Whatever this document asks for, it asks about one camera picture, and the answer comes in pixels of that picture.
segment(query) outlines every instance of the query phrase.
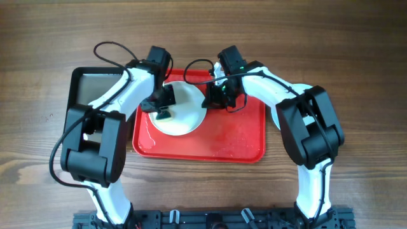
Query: table top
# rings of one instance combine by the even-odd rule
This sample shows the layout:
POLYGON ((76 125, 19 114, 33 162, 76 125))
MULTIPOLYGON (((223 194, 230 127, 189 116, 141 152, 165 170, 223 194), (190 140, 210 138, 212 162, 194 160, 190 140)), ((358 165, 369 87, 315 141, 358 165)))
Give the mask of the table top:
MULTIPOLYGON (((109 66, 92 49, 110 40, 140 58, 151 45, 165 47, 177 68, 237 45, 287 81, 324 87, 345 133, 331 202, 353 207, 358 228, 407 227, 406 2, 4 2, 0 228, 70 228, 73 213, 95 209, 87 191, 54 182, 48 159, 72 70, 109 66)), ((123 64, 130 58, 117 47, 100 52, 123 64)), ((297 168, 270 118, 258 163, 143 158, 129 142, 122 181, 135 209, 291 207, 298 194, 297 168)))

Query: wooden table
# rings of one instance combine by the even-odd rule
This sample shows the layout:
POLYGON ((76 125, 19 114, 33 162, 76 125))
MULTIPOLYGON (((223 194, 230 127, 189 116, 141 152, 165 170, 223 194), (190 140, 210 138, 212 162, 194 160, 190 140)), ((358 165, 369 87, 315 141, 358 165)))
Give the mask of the wooden table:
MULTIPOLYGON (((108 66, 92 53, 106 40, 141 58, 165 47, 178 68, 237 45, 287 81, 323 86, 346 138, 332 203, 353 207, 358 228, 407 227, 406 2, 16 2, 0 6, 0 228, 70 228, 73 213, 94 209, 87 191, 53 181, 48 158, 72 70, 108 66)), ((115 47, 101 52, 129 60, 115 47)), ((297 169, 270 120, 266 132, 255 164, 154 160, 129 143, 125 193, 136 209, 290 207, 297 169)))

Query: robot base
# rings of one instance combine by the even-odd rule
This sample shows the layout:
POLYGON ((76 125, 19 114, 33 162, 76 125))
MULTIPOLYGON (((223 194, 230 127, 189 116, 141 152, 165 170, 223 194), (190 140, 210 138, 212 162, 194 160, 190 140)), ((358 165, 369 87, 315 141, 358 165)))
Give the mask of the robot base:
MULTIPOLYGON (((246 223, 240 211, 134 211, 132 225, 118 228, 137 229, 293 229, 306 228, 295 208, 251 211, 253 223, 246 223)), ((328 220, 316 229, 355 229, 353 209, 332 207, 328 220)), ((111 228, 96 218, 96 212, 75 214, 72 229, 111 228)))

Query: white plate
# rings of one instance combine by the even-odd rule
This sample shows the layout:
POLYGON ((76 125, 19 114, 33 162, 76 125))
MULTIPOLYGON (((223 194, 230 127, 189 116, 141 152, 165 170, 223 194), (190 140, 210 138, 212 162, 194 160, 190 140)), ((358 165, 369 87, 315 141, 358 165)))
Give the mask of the white plate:
POLYGON ((194 85, 183 81, 168 83, 174 89, 176 104, 169 106, 171 119, 157 121, 157 112, 150 113, 151 123, 164 134, 180 136, 188 134, 199 127, 206 115, 206 108, 201 104, 205 99, 203 93, 194 85))

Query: red tray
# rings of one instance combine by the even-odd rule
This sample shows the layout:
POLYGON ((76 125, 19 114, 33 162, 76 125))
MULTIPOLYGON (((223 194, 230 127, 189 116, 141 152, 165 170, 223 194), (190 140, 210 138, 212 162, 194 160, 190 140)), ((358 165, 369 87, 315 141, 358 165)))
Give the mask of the red tray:
MULTIPOLYGON (((167 82, 183 81, 183 73, 183 69, 173 69, 167 82)), ((187 77, 196 82, 210 79, 204 70, 188 70, 187 77)), ((205 85, 198 88, 205 94, 205 85)), ((241 95, 236 108, 243 103, 241 95)), ((236 113, 208 109, 201 125, 182 136, 161 133, 148 114, 137 109, 133 147, 147 157, 254 163, 265 154, 265 105, 248 97, 246 107, 236 113)))

